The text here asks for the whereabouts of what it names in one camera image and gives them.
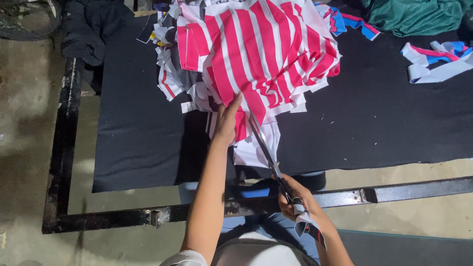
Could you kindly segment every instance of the concrete floor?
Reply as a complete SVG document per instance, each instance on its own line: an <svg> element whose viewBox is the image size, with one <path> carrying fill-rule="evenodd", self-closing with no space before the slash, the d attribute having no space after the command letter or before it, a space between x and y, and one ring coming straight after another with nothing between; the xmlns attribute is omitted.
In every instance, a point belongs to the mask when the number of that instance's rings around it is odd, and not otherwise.
<svg viewBox="0 0 473 266"><path fill-rule="evenodd" d="M158 265L185 223L42 235L63 59L51 41L0 40L0 265ZM176 187L91 194L99 99L82 98L70 213L179 204ZM327 172L327 189L473 175L473 161ZM473 194L328 209L340 229L473 239Z"/></svg>

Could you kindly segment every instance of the hand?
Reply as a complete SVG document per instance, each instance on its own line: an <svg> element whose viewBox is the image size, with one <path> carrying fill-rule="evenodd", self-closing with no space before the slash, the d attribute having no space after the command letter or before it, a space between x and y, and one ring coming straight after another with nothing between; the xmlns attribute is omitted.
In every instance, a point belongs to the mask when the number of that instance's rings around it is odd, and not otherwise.
<svg viewBox="0 0 473 266"><path fill-rule="evenodd" d="M282 178L288 184L289 188L292 190L292 195L294 197L299 197L302 200L302 203L305 209L309 211L311 216L321 215L325 217L324 211L322 210L320 205L317 203L317 201L315 201L314 196L312 196L312 193L310 192L310 190L308 190L306 187L301 185L292 177L286 174L281 174L281 175L282 175ZM292 221L296 220L293 206L291 204L288 204L286 198L281 193L279 193L279 208L281 208L281 212L284 216L286 216Z"/></svg>
<svg viewBox="0 0 473 266"><path fill-rule="evenodd" d="M219 116L213 134L213 141L222 141L225 145L230 145L235 139L235 115L242 101L242 93L239 92L228 107L224 104L219 106Z"/></svg>

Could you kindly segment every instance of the person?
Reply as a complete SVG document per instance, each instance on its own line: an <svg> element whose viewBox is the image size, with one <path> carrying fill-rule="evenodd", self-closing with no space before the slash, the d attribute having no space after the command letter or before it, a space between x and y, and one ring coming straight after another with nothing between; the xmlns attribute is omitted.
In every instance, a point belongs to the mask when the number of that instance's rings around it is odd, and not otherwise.
<svg viewBox="0 0 473 266"><path fill-rule="evenodd" d="M181 250L166 259L161 266L352 266L335 226L312 193L285 174L282 177L293 195L301 198L310 217L324 235L326 249L307 233L300 239L295 236L293 207L282 195L279 195L281 213L269 215L262 222L263 225L252 226L248 230L245 224L249 220L255 221L254 217L224 219L227 149L235 138L235 114L241 101L242 94L239 93L228 107L219 107L215 133L189 210ZM229 226L229 222L224 223L224 220L228 220L232 224L233 218L243 218L246 222L237 222L233 226ZM247 229L246 232L243 230L245 233L237 233L234 239L221 243L224 236L228 238L231 232L238 232L242 228Z"/></svg>

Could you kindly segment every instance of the scissors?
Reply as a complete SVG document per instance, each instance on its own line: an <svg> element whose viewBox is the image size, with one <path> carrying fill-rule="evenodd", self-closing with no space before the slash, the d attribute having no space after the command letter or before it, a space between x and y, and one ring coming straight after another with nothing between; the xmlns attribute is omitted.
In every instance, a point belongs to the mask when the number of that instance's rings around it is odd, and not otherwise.
<svg viewBox="0 0 473 266"><path fill-rule="evenodd" d="M289 186L286 183L286 181L282 178L281 171L279 171L278 164L275 161L272 153L269 151L268 145L266 145L266 138L264 137L264 134L261 130L260 123L258 122L258 119L256 118L256 116L251 110L250 110L249 123L258 143L260 144L260 147L261 147L261 150L263 151L264 156L268 160L268 166L271 169L274 177L276 178L276 181L278 182L279 187L281 188L281 193L286 198L286 201L288 202L288 204L292 204L294 197L292 196L291 190L289 189Z"/></svg>

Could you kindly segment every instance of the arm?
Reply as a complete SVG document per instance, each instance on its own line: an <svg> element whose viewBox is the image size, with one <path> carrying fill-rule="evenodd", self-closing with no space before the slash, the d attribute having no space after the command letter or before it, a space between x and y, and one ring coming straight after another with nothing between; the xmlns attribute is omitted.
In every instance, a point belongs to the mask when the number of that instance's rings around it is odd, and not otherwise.
<svg viewBox="0 0 473 266"><path fill-rule="evenodd" d="M199 252L208 265L212 262L223 224L227 149L235 138L235 114L240 107L239 93L229 107L219 107L219 118L209 146L202 176L187 217L183 250Z"/></svg>
<svg viewBox="0 0 473 266"><path fill-rule="evenodd" d="M315 242L319 253L320 264L322 266L353 266L353 262L348 256L337 229L317 201L315 201L312 193L292 177L285 174L282 174L282 177L292 189L293 195L302 200L305 208L309 210L310 217L318 224L320 232L325 237L327 250L325 250L319 242ZM296 220L292 205L288 205L286 198L281 194L279 195L279 207L284 216L293 221Z"/></svg>

